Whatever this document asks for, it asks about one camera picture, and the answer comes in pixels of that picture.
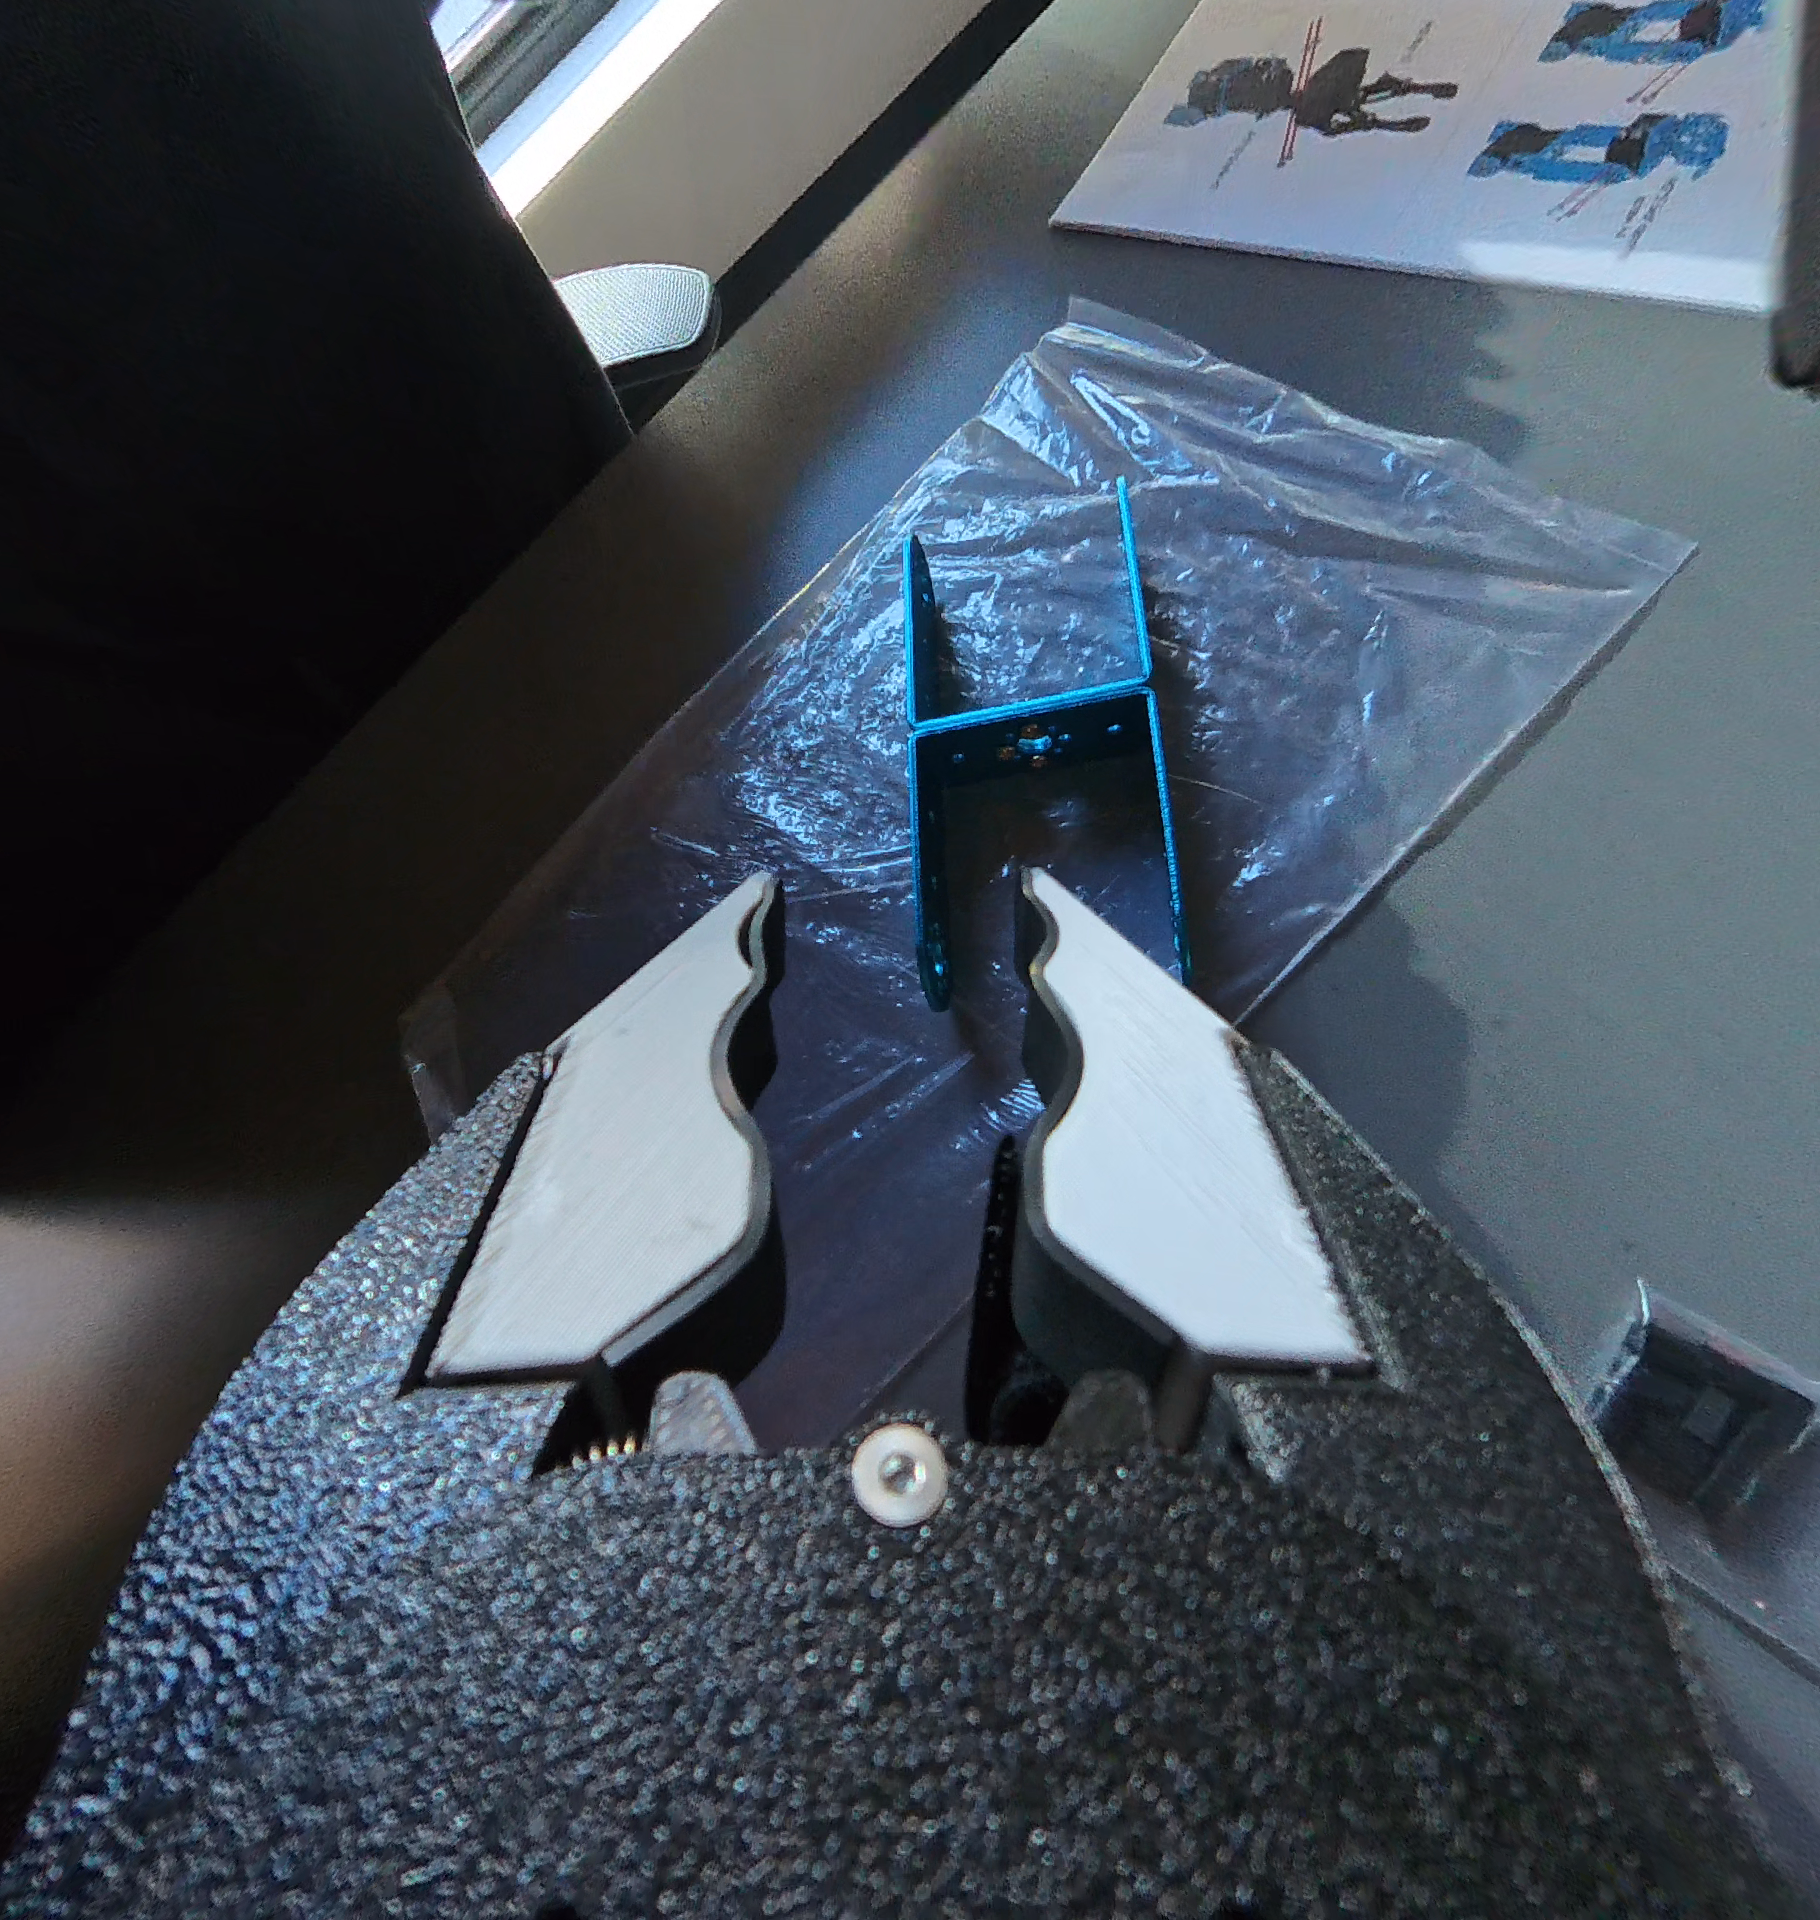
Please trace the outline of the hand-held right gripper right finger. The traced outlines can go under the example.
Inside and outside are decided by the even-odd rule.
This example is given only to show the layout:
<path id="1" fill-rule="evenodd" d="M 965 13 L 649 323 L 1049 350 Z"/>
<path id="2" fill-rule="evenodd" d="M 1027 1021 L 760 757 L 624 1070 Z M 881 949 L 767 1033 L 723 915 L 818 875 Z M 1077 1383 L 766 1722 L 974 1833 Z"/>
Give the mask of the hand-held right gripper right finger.
<path id="1" fill-rule="evenodd" d="M 1231 1024 L 1046 872 L 1020 875 L 1020 1332 L 1066 1383 L 1128 1371 L 1155 1411 L 1217 1373 L 1376 1360 Z"/>

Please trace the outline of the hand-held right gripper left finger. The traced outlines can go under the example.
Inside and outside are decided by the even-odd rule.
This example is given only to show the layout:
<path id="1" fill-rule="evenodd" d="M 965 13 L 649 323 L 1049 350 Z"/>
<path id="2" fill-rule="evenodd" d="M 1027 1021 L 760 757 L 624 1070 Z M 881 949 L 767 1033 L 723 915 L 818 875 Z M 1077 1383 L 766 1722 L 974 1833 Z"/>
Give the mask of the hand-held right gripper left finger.
<path id="1" fill-rule="evenodd" d="M 563 1033 L 419 1364 L 429 1383 L 629 1360 L 766 1251 L 753 1104 L 777 1070 L 781 974 L 782 888 L 757 872 Z"/>

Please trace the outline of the blue metal bracket assembly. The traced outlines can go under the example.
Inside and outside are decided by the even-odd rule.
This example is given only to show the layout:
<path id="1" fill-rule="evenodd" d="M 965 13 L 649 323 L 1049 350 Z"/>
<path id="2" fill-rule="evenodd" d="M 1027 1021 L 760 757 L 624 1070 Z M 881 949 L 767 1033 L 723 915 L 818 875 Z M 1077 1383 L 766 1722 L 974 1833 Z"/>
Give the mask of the blue metal bracket assembly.
<path id="1" fill-rule="evenodd" d="M 908 536 L 903 543 L 907 788 L 913 812 L 916 961 L 922 996 L 933 1012 L 946 1012 L 953 998 L 946 791 L 953 786 L 1039 767 L 1114 757 L 1150 758 L 1164 838 L 1174 965 L 1182 983 L 1191 980 L 1171 772 L 1160 701 L 1152 684 L 1148 593 L 1126 480 L 1116 482 L 1116 503 L 1137 646 L 1134 666 L 1108 684 L 951 715 L 938 712 L 941 619 L 922 540 Z"/>

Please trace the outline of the small black plastic part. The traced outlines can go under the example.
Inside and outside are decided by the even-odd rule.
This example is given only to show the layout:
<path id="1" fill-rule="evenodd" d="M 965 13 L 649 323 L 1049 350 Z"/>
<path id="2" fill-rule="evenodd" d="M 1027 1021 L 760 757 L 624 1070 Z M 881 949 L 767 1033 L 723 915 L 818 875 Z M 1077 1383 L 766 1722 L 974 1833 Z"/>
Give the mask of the small black plastic part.
<path id="1" fill-rule="evenodd" d="M 1642 1284 L 1589 1415 L 1633 1478 L 1716 1518 L 1805 1439 L 1817 1408 L 1770 1355 Z"/>

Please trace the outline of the large clear plastic bag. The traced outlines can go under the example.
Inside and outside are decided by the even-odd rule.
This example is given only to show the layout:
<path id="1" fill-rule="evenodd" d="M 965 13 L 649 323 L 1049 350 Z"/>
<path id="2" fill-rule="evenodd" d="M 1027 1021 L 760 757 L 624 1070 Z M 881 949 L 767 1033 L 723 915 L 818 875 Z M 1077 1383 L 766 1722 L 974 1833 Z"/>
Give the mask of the large clear plastic bag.
<path id="1" fill-rule="evenodd" d="M 1112 680 L 1140 540 L 1194 987 L 1240 1021 L 1618 647 L 1691 540 L 1470 445 L 1329 408 L 1174 330 L 1066 323 L 640 747 L 402 1023 L 430 1138 L 746 872 L 790 976 L 762 1108 L 802 1181 L 975 1179 L 1040 1099 L 1020 1067 L 1014 867 L 1055 867 L 1171 963 L 1132 764 L 959 794 L 956 985 L 915 958 L 899 548 L 922 540 L 971 709 Z"/>

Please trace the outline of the white instruction sheet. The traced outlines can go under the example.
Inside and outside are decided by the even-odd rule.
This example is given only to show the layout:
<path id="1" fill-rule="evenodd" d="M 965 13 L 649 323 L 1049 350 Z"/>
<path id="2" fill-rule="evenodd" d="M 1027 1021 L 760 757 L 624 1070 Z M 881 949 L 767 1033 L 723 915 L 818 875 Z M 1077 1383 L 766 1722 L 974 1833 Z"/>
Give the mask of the white instruction sheet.
<path id="1" fill-rule="evenodd" d="M 1765 313 L 1799 14 L 1200 3 L 1054 223 Z"/>

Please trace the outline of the window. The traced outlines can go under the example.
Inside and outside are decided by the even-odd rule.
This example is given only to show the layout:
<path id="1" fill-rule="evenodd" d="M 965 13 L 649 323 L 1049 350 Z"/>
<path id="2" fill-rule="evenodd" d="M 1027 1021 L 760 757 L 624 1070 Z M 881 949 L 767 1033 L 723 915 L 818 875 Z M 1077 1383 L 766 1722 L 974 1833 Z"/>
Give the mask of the window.
<path id="1" fill-rule="evenodd" d="M 491 186 L 524 215 L 713 2 L 441 2 L 429 22 Z"/>

